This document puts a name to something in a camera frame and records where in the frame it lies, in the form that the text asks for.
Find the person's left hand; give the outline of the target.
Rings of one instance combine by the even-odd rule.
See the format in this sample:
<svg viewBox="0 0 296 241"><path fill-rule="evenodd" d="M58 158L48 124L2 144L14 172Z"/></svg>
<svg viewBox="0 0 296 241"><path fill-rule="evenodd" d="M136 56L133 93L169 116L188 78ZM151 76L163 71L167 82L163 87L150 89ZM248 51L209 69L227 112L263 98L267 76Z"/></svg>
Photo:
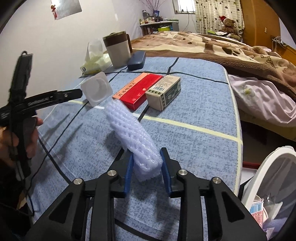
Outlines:
<svg viewBox="0 0 296 241"><path fill-rule="evenodd" d="M35 156L37 150L37 141L39 133L35 127L28 145L26 146L27 157L30 159ZM10 151L19 144L18 137L9 129L1 126L1 160L4 161L11 168L15 168L15 162L10 158Z"/></svg>

